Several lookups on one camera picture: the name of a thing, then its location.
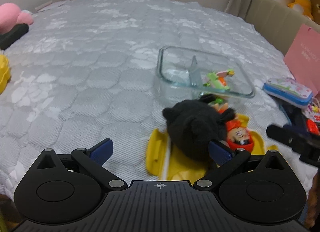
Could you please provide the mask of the black toy with red button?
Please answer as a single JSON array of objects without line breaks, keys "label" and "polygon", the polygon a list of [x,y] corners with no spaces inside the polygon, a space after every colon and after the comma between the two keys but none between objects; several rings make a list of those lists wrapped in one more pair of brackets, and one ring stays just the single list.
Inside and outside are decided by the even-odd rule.
[{"label": "black toy with red button", "polygon": [[306,125],[308,131],[319,136],[319,100],[313,97],[311,103],[307,106],[307,108],[302,110],[302,114],[307,118]]}]

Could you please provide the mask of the clear glass container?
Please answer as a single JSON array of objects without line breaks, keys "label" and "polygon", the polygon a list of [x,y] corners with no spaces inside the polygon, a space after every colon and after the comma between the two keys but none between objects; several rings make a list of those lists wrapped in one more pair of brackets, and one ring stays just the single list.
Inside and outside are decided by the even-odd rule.
[{"label": "clear glass container", "polygon": [[[230,90],[204,87],[204,78],[212,71],[233,69],[233,77],[225,80]],[[159,50],[155,89],[165,105],[213,94],[218,99],[230,97],[251,99],[255,88],[241,63],[232,57],[196,49],[165,46]]]}]

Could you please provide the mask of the yellow plush duck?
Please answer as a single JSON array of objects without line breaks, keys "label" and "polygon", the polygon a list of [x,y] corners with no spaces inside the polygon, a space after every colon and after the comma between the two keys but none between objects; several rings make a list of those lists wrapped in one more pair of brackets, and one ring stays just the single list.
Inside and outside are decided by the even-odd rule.
[{"label": "yellow plush duck", "polygon": [[312,4],[310,0],[294,0],[294,2],[287,5],[289,8],[299,12],[305,17],[308,17],[310,20],[313,19],[312,12]]}]

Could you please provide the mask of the beige headboard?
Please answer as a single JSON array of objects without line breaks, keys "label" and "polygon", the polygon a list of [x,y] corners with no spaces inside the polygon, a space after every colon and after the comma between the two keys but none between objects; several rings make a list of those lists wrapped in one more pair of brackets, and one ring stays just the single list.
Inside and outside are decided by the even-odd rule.
[{"label": "beige headboard", "polygon": [[319,32],[319,24],[274,0],[253,0],[245,21],[285,55],[302,24]]}]

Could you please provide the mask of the black plush cat toy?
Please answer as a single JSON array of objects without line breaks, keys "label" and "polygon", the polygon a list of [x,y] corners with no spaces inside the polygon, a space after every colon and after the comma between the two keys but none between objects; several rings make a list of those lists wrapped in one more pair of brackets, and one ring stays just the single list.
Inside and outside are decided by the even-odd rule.
[{"label": "black plush cat toy", "polygon": [[206,94],[195,100],[184,100],[166,107],[162,115],[166,120],[168,135],[187,157],[204,164],[212,161],[209,143],[226,140],[226,123],[235,119],[235,110],[227,108],[220,113],[209,105],[215,100]]}]

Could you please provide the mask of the yellow container lid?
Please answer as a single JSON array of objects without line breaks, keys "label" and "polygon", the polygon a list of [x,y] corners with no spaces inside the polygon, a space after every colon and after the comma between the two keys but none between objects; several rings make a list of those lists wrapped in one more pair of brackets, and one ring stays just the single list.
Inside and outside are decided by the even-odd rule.
[{"label": "yellow container lid", "polygon": [[154,129],[146,150],[146,170],[160,181],[190,181],[202,178],[207,167],[185,156],[173,145],[167,132]]}]

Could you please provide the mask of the pink paper bag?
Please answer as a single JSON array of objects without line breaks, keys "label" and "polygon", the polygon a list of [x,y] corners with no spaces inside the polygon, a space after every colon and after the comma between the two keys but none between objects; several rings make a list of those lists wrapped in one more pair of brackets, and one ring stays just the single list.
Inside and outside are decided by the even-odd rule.
[{"label": "pink paper bag", "polygon": [[317,98],[320,90],[319,45],[319,33],[302,24],[284,57],[284,62],[296,81],[310,88]]}]

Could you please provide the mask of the yellow plastic box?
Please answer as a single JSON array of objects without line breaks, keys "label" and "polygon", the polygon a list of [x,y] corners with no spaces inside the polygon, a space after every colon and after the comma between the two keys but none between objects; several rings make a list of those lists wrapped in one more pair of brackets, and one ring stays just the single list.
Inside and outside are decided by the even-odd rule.
[{"label": "yellow plastic box", "polygon": [[11,72],[9,60],[7,56],[1,55],[0,57],[0,94],[2,94],[10,81]]}]

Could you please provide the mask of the red hooded doll figure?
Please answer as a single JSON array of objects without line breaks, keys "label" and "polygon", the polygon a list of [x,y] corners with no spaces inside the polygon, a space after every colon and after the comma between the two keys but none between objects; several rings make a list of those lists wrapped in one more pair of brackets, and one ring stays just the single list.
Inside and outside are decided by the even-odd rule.
[{"label": "red hooded doll figure", "polygon": [[215,103],[212,107],[222,117],[221,127],[219,127],[219,139],[226,142],[231,150],[244,149],[252,152],[254,147],[253,138],[234,109],[229,108],[228,103]]}]

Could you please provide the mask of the grey quilted mattress cover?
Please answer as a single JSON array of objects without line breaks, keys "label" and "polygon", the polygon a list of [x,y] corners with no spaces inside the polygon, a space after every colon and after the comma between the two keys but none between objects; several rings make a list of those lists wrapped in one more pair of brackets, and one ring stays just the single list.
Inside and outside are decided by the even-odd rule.
[{"label": "grey quilted mattress cover", "polygon": [[152,180],[145,154],[154,129],[164,130],[162,110],[190,99],[185,89],[156,76],[164,46],[168,66],[202,51],[210,71],[242,67],[255,88],[252,99],[232,98],[265,135],[287,119],[263,91],[272,77],[289,77],[283,55],[252,25],[197,3],[170,0],[73,0],[39,12],[29,32],[5,51],[11,81],[1,94],[1,194],[16,186],[46,148],[70,153],[105,138],[114,153],[105,168],[126,182]]}]

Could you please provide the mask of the black blue mouse pad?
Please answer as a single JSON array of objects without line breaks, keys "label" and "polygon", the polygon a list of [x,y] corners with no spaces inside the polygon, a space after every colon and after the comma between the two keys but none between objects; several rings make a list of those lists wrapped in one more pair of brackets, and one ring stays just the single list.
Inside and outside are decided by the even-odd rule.
[{"label": "black blue mouse pad", "polygon": [[292,130],[302,133],[308,133],[306,117],[302,114],[302,110],[289,103],[281,103],[279,109],[285,114],[288,124]]}]

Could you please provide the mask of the blue floral tin case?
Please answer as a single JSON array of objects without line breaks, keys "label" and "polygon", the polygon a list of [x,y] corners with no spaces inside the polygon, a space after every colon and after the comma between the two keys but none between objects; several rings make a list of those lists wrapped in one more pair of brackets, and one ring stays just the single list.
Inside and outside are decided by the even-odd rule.
[{"label": "blue floral tin case", "polygon": [[263,90],[265,93],[301,109],[307,108],[313,98],[313,92],[310,88],[289,77],[268,79],[263,85]]}]

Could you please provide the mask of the pink plush toy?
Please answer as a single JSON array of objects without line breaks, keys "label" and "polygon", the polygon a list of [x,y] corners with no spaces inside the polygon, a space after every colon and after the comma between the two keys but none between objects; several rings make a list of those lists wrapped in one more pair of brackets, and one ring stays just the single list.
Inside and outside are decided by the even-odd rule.
[{"label": "pink plush toy", "polygon": [[0,11],[1,34],[6,34],[17,24],[32,25],[34,20],[31,14],[23,12],[14,3],[4,3]]}]

